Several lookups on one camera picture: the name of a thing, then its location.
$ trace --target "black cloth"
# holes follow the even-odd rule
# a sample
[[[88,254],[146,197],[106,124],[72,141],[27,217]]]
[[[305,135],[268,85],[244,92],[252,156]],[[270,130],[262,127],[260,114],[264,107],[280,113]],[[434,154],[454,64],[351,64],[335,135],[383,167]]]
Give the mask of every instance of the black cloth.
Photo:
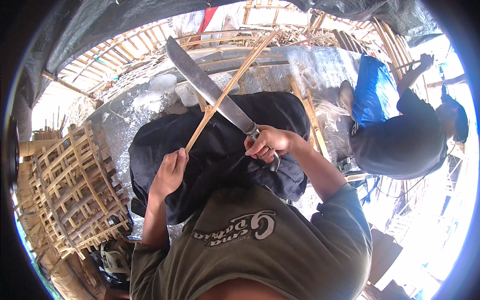
[[[310,122],[294,95],[259,92],[230,97],[257,124],[296,132],[308,140]],[[142,205],[146,206],[163,156],[185,147],[203,114],[195,106],[182,115],[167,115],[139,129],[129,153],[132,187]],[[283,155],[278,171],[272,172],[264,161],[245,156],[244,140],[245,134],[219,113],[209,120],[190,150],[182,184],[165,199],[167,224],[185,221],[214,191],[226,187],[266,185],[280,198],[300,198],[307,177],[293,156]]]
[[[439,169],[447,155],[447,137],[433,107],[406,89],[396,108],[403,115],[360,128],[351,137],[359,167],[398,180]]]

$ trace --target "blue plastic bag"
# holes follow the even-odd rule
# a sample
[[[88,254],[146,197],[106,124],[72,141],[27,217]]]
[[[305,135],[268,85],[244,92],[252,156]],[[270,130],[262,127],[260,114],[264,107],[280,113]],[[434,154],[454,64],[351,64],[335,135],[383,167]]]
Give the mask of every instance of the blue plastic bag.
[[[372,123],[385,122],[398,116],[398,99],[398,92],[385,64],[363,53],[352,107],[355,121],[361,127],[368,127]]]

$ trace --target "cap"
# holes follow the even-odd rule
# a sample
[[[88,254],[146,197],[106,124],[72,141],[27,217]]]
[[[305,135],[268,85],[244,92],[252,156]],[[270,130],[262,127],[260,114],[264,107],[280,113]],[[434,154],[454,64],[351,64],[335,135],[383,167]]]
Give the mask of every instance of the cap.
[[[455,104],[457,108],[458,117],[455,124],[455,135],[453,140],[455,142],[465,143],[468,137],[468,118],[467,113],[463,106],[457,102],[456,99],[453,99],[449,94],[446,93],[446,85],[442,85],[442,103],[451,103]]]

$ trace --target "black tarp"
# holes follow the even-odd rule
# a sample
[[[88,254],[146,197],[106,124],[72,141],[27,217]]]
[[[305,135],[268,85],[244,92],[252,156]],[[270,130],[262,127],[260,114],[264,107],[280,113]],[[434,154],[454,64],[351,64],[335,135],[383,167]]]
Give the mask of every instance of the black tarp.
[[[99,43],[143,24],[185,12],[203,10],[238,2],[236,0],[60,0],[54,7],[31,52],[26,53],[24,85],[31,91],[26,105],[14,112],[19,126],[30,126],[32,108],[47,87],[49,80],[43,70],[58,74],[67,64]],[[376,16],[393,29],[408,36],[438,33],[438,26],[417,0],[294,0],[301,10],[321,9],[338,17],[364,21]],[[24,132],[19,129],[20,140]]]
[[[300,100],[286,92],[232,95],[232,100],[256,123],[296,132],[308,140],[310,121]],[[150,185],[163,156],[184,147],[200,123],[198,106],[182,115],[167,115],[140,128],[129,148],[132,187],[145,206]],[[245,134],[219,113],[207,123],[189,155],[180,187],[165,199],[167,223],[178,224],[201,208],[212,192],[226,187],[266,185],[278,197],[297,201],[307,177],[290,154],[281,156],[277,172],[260,159],[245,156]]]

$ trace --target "machete handle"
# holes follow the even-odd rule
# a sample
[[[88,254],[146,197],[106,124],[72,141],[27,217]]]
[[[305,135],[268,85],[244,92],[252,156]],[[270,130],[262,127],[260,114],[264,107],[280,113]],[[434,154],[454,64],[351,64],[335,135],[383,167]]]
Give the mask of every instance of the machete handle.
[[[252,139],[252,142],[255,142],[259,135],[260,135],[260,131],[258,130],[258,128],[252,134],[248,134],[248,136]],[[273,161],[269,164],[270,171],[276,172],[278,170],[278,166],[280,166],[280,159],[281,159],[280,155],[278,155],[278,153],[275,151],[273,153]]]

